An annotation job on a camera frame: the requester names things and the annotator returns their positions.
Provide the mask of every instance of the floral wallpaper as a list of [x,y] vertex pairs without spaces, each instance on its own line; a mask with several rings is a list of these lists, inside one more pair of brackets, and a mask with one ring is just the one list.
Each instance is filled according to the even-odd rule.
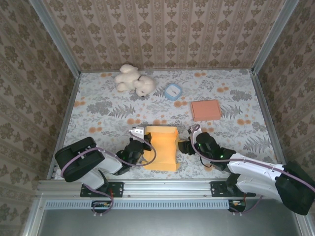
[[301,0],[259,72],[287,160],[315,179],[315,1]]
[[43,0],[83,71],[251,67],[285,0]]
[[17,236],[46,179],[73,76],[28,0],[0,1],[0,235]]

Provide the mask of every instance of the cable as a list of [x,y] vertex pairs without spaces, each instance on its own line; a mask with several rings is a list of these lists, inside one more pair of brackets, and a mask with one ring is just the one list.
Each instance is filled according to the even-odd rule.
[[304,180],[294,176],[294,175],[291,175],[290,173],[288,172],[285,172],[283,170],[280,170],[278,168],[274,168],[272,166],[269,166],[269,165],[266,165],[266,164],[262,164],[262,163],[258,163],[258,162],[255,162],[255,161],[252,161],[252,160],[248,160],[248,159],[232,159],[232,160],[215,160],[215,159],[210,159],[204,155],[202,155],[201,153],[198,152],[198,150],[195,148],[194,146],[194,143],[193,143],[193,134],[194,132],[196,132],[198,129],[200,128],[200,125],[199,124],[196,124],[194,126],[194,128],[192,129],[191,131],[191,134],[190,134],[190,142],[191,142],[191,146],[193,148],[193,150],[202,158],[208,160],[208,161],[212,161],[212,162],[231,162],[231,161],[243,161],[243,162],[248,162],[248,163],[252,163],[252,164],[255,164],[255,165],[258,165],[258,166],[262,166],[264,168],[267,168],[267,169],[270,169],[270,170],[273,170],[273,171],[277,171],[277,172],[280,172],[281,174],[284,174],[302,184],[304,184],[305,186],[307,186],[308,188],[310,188],[314,193],[315,193],[315,188],[313,186],[311,186],[309,183],[305,182]]
[[252,206],[250,209],[245,210],[245,211],[243,211],[243,212],[239,212],[237,209],[235,209],[235,208],[233,208],[233,207],[231,207],[231,206],[230,206],[230,209],[232,209],[233,211],[239,213],[240,215],[249,213],[250,211],[252,211],[252,210],[258,205],[258,203],[261,201],[261,199],[262,199],[263,197],[264,197],[264,196],[261,195],[260,198],[258,199],[258,201],[255,203],[254,206]]
[[[113,198],[112,196],[108,195],[107,193],[103,193],[103,192],[100,192],[100,191],[97,191],[97,190],[92,189],[92,188],[89,187],[87,184],[83,184],[83,185],[84,185],[87,189],[89,189],[90,191],[92,191],[92,192],[94,192],[94,193],[98,193],[98,194],[104,195],[105,197],[108,197],[108,198],[111,200],[111,204],[110,204],[109,208],[108,208],[103,214],[107,214],[108,212],[110,212],[110,210],[111,210],[111,209],[113,208],[113,206],[114,206],[114,198]],[[97,202],[97,203],[94,203],[93,209],[92,209],[94,215],[97,214],[97,213],[95,212],[95,206],[98,205],[98,204],[100,204],[100,203],[103,203],[103,202],[102,202],[102,201],[99,201],[99,202]]]
[[212,165],[210,164],[210,166],[206,166],[204,163],[203,163],[203,161],[202,161],[202,158],[200,157],[200,162],[201,162],[201,164],[204,166],[204,167],[207,167],[207,168],[210,168],[210,167],[212,167]]

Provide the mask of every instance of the patterned table surface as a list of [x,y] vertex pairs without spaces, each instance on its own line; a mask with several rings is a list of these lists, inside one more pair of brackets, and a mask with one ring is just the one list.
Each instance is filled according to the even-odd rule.
[[[194,124],[191,101],[217,99],[222,117],[197,122],[217,143],[248,157],[276,163],[261,109],[248,70],[178,70],[141,72],[153,77],[157,89],[145,98],[134,92],[116,91],[115,73],[83,73],[68,126],[64,146],[87,136],[99,147],[112,152],[124,149],[129,142],[128,130],[141,125],[178,127],[180,138],[187,139],[187,129]],[[164,95],[169,83],[183,89],[178,101]],[[148,171],[133,167],[129,172],[108,179],[201,179],[227,177],[228,173],[201,165],[197,156],[177,153],[181,164],[176,172]],[[60,179],[58,169],[56,179]]]

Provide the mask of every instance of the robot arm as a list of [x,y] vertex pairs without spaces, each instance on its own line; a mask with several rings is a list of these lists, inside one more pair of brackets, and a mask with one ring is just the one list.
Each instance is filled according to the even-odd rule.
[[66,182],[78,181],[91,189],[99,189],[108,184],[99,169],[114,175],[122,175],[130,166],[136,165],[144,150],[151,151],[149,145],[151,135],[144,135],[143,127],[136,127],[130,130],[130,133],[134,138],[130,138],[130,143],[125,149],[116,154],[97,147],[92,137],[60,149],[56,152],[55,159],[62,170],[61,176]]
[[216,169],[230,172],[226,184],[232,196],[237,190],[256,193],[282,202],[295,213],[308,213],[315,199],[315,182],[300,166],[292,162],[271,164],[245,157],[220,147],[213,137],[201,131],[200,126],[190,129],[189,133],[189,141],[179,143],[179,150],[189,155],[197,153],[210,160]]

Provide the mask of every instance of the plush toy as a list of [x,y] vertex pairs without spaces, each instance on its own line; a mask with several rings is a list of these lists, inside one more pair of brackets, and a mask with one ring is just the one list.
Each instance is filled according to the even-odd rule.
[[140,73],[138,72],[138,68],[132,65],[123,65],[120,67],[121,74],[115,77],[115,82],[117,84],[117,91],[129,91],[135,90],[133,85],[133,81],[139,79]]
[[141,75],[138,80],[133,81],[133,85],[139,97],[145,97],[156,89],[154,80],[146,75]]
[[136,90],[139,97],[145,97],[156,89],[154,80],[149,76],[140,75],[138,68],[126,64],[120,71],[121,74],[115,77],[118,92]]

